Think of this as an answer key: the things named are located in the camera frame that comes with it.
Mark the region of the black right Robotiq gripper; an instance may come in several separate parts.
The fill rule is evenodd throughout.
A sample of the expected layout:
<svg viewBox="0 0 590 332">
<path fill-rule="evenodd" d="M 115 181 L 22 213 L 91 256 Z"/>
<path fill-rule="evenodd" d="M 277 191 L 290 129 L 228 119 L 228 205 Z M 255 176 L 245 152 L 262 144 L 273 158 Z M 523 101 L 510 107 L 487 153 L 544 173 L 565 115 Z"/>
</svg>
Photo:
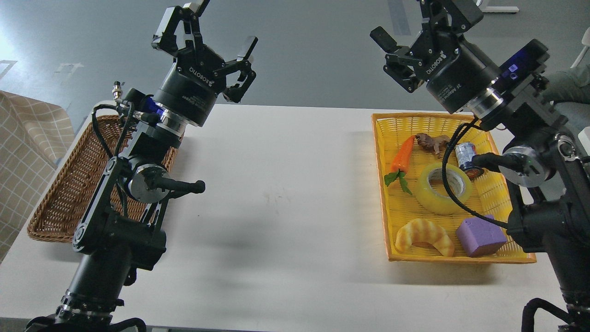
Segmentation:
<svg viewBox="0 0 590 332">
<path fill-rule="evenodd" d="M 498 65 L 463 36 L 483 18 L 472 0 L 420 0 L 421 32 L 409 48 L 378 26 L 370 37 L 385 51 L 383 71 L 407 92 L 426 90 L 449 113 L 483 93 Z"/>
</svg>

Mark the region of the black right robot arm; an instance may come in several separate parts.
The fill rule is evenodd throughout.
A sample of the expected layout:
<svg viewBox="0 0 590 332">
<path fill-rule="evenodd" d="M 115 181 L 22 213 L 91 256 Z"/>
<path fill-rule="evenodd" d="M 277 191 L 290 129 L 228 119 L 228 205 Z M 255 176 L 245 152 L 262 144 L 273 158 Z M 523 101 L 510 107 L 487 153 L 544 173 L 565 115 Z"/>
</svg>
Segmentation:
<svg viewBox="0 0 590 332">
<path fill-rule="evenodd" d="M 472 0 L 420 0 L 421 31 L 399 45 L 382 27 L 371 38 L 385 51 L 383 71 L 407 92 L 425 86 L 449 113 L 470 112 L 453 147 L 470 129 L 503 125 L 513 135 L 501 154 L 479 154 L 474 163 L 501 173 L 512 210 L 503 227 L 526 252 L 548 255 L 566 309 L 539 298 L 523 309 L 522 331 L 534 330 L 542 308 L 563 321 L 560 332 L 589 330 L 589 149 L 581 147 L 567 117 L 544 101 L 548 48 L 533 39 L 496 65 L 465 33 L 484 15 Z"/>
</svg>

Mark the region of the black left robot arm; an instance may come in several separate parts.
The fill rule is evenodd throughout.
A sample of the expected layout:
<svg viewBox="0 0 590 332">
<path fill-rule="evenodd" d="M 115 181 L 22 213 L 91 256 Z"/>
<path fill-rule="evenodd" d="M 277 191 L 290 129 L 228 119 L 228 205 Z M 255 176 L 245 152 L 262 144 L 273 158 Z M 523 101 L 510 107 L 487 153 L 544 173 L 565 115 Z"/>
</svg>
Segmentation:
<svg viewBox="0 0 590 332">
<path fill-rule="evenodd" d="M 187 125 L 202 126 L 219 95 L 238 103 L 256 77 L 249 57 L 257 44 L 249 36 L 236 59 L 225 61 L 204 42 L 200 17 L 207 0 L 168 7 L 152 47 L 173 58 L 154 95 L 112 87 L 113 101 L 97 104 L 91 126 L 109 160 L 72 236 L 83 254 L 71 284 L 54 314 L 28 322 L 27 332 L 145 332 L 142 319 L 112 323 L 119 298 L 138 269 L 152 270 L 165 253 L 161 225 L 168 201 L 205 191 L 204 181 L 171 179 L 165 155 L 179 147 Z M 96 111 L 111 109 L 124 121 L 114 149 L 103 138 Z"/>
</svg>

